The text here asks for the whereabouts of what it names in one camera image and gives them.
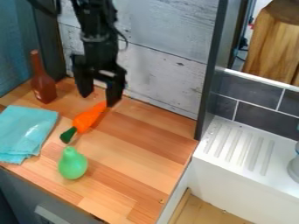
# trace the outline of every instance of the wooden plank wall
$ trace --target wooden plank wall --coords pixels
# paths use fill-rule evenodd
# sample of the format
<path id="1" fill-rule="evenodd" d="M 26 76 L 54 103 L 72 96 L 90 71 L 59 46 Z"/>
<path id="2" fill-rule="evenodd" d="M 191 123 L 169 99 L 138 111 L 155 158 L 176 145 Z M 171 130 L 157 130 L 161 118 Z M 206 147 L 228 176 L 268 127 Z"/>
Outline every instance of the wooden plank wall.
<path id="1" fill-rule="evenodd" d="M 83 52 L 80 26 L 69 0 L 59 18 L 66 66 Z M 115 0 L 118 28 L 129 40 L 119 53 L 128 69 L 126 94 L 196 118 L 218 0 Z"/>

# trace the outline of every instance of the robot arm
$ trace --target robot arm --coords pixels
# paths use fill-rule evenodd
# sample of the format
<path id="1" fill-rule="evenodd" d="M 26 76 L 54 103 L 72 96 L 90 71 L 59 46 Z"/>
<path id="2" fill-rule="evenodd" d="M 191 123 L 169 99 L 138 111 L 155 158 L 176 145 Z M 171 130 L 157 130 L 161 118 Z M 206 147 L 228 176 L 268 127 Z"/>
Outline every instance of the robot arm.
<path id="1" fill-rule="evenodd" d="M 56 0 L 57 12 L 51 12 L 38 0 L 27 0 L 33 7 L 49 16 L 60 14 L 60 0 Z M 73 54 L 73 74 L 77 88 L 83 97 L 94 91 L 94 79 L 107 84 L 107 105 L 113 107 L 125 88 L 127 71 L 116 62 L 119 52 L 118 36 L 125 37 L 116 29 L 117 10 L 112 0 L 71 0 L 81 26 L 80 38 L 84 55 Z"/>

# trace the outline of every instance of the tile backsplash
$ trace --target tile backsplash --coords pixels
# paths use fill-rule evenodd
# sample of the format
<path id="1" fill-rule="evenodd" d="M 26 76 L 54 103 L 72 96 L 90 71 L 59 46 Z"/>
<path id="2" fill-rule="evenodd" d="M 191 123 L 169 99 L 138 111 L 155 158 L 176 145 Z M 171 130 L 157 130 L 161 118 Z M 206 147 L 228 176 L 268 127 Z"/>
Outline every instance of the tile backsplash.
<path id="1" fill-rule="evenodd" d="M 238 123 L 299 140 L 299 93 L 234 76 L 221 74 L 214 113 Z"/>

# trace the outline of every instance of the cloth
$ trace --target cloth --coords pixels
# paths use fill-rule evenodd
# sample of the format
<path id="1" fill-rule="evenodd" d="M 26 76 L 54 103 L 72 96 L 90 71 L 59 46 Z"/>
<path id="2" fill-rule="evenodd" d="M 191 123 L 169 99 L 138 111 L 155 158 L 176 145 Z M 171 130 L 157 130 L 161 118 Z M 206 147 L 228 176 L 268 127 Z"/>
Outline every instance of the cloth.
<path id="1" fill-rule="evenodd" d="M 0 114 L 0 162 L 21 164 L 39 155 L 57 117 L 54 111 L 9 106 Z"/>

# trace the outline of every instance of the wooden countertop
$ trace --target wooden countertop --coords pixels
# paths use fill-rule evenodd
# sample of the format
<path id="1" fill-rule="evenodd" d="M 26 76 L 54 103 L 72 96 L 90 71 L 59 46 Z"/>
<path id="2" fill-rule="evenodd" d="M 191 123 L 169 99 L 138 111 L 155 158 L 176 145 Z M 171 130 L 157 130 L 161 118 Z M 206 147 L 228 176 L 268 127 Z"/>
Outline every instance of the wooden countertop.
<path id="1" fill-rule="evenodd" d="M 41 155 L 22 165 L 0 164 L 22 179 L 109 223 L 155 223 L 197 145 L 195 121 L 123 97 L 94 129 L 71 142 L 88 158 L 85 176 L 63 179 L 57 163 L 65 145 L 59 135 L 71 119 L 105 98 L 97 87 L 86 99 L 67 78 L 57 84 L 58 99 L 35 99 L 30 83 L 0 98 L 0 104 L 56 110 L 59 120 Z"/>

